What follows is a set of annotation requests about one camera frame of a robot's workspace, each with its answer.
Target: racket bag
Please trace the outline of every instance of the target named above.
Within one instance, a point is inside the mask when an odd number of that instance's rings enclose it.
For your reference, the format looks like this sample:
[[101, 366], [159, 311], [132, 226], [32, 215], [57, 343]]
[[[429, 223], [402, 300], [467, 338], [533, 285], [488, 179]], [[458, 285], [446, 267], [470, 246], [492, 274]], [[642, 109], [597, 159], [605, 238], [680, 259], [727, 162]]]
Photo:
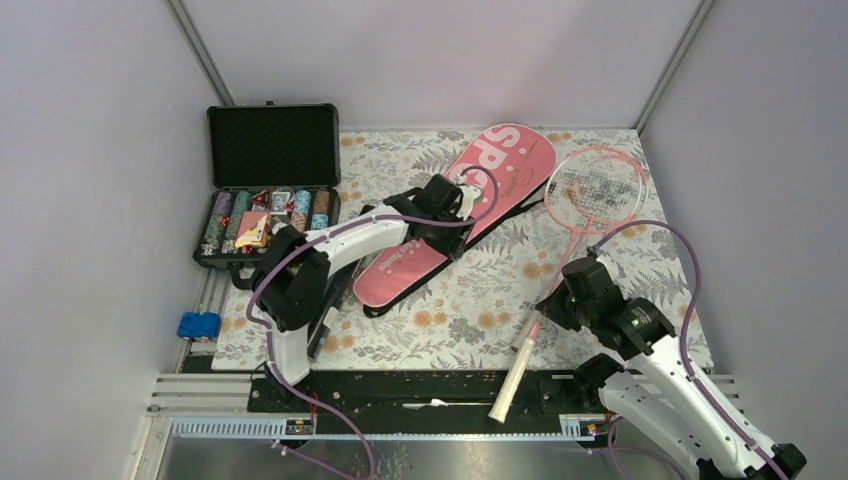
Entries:
[[[505, 220], [526, 212], [539, 201], [525, 204], [545, 184], [556, 167], [553, 145], [538, 132], [515, 124], [496, 125], [475, 139], [445, 174], [454, 180], [465, 168], [479, 165], [489, 169], [498, 181], [499, 198], [492, 212], [474, 224], [466, 240], [466, 250], [474, 247]], [[472, 218], [489, 208], [494, 187], [479, 171], [467, 173], [468, 182], [483, 188], [484, 201], [472, 210]], [[384, 250], [353, 284], [368, 317], [379, 317], [416, 289], [447, 268], [453, 260], [422, 240]]]

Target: gray floor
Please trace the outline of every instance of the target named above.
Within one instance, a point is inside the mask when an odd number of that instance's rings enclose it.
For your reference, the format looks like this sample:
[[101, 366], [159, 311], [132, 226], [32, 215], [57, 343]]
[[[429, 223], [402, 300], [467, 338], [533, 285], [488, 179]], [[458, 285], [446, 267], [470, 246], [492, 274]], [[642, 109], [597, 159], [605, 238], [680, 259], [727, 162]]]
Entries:
[[[620, 445], [657, 447], [639, 432], [623, 428]], [[374, 442], [380, 479], [581, 479], [619, 478], [608, 455], [575, 453], [564, 442]], [[312, 464], [272, 451], [270, 442], [255, 440], [172, 439], [161, 479], [337, 479]], [[314, 441], [303, 451], [337, 468], [364, 475], [367, 459], [355, 441]], [[634, 479], [671, 480], [677, 477], [650, 458], [619, 454]]]

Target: gray wall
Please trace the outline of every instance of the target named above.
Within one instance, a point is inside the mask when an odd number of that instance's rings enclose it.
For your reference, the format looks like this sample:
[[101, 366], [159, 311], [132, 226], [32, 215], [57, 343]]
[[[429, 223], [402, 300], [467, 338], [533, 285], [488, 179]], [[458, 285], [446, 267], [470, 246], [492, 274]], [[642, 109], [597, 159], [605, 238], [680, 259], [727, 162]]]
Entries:
[[344, 128], [633, 124], [697, 0], [186, 0], [240, 103]]
[[844, 476], [848, 3], [720, 2], [643, 141], [750, 416]]
[[199, 276], [215, 97], [164, 2], [0, 12], [0, 478], [114, 480]]

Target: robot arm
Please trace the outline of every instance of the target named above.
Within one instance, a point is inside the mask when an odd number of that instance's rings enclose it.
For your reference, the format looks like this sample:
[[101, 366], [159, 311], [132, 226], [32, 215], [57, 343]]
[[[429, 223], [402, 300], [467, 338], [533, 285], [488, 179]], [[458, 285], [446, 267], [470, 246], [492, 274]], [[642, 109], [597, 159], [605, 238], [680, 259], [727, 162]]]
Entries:
[[[634, 421], [682, 467], [690, 473], [699, 472], [694, 478], [778, 478], [698, 391], [683, 367], [674, 328], [653, 303], [644, 298], [625, 299], [606, 266], [594, 255], [568, 263], [562, 273], [562, 283], [537, 309], [563, 328], [589, 328], [629, 367], [647, 376], [666, 395], [676, 414], [660, 408], [656, 399], [649, 401], [650, 395], [621, 393], [622, 386], [630, 392], [632, 385], [628, 385], [627, 374], [619, 370], [618, 362], [605, 355], [590, 359], [578, 369], [591, 379], [586, 382], [589, 388], [584, 389], [585, 394], [595, 395], [607, 408]], [[806, 464], [798, 449], [791, 444], [776, 445], [751, 425], [709, 377], [695, 370], [697, 379], [731, 418], [772, 455], [787, 477], [795, 478]]]
[[308, 328], [320, 320], [324, 292], [334, 273], [372, 253], [411, 239], [422, 239], [445, 256], [460, 256], [471, 230], [470, 223], [459, 227], [410, 224], [401, 216], [459, 222], [471, 215], [482, 193], [479, 187], [466, 185], [462, 176], [455, 185], [436, 175], [423, 189], [387, 198], [381, 205], [339, 225], [305, 233], [291, 226], [278, 231], [251, 278], [254, 290], [296, 248], [327, 238], [274, 276], [257, 301], [273, 321], [271, 337], [285, 379], [294, 385], [309, 373]]

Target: case lid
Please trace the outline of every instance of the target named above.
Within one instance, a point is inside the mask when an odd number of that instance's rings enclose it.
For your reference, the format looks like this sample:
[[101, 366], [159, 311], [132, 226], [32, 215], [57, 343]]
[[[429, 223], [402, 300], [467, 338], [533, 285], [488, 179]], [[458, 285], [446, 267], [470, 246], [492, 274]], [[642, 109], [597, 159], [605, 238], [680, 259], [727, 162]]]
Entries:
[[217, 188], [335, 186], [339, 117], [331, 104], [210, 107]]

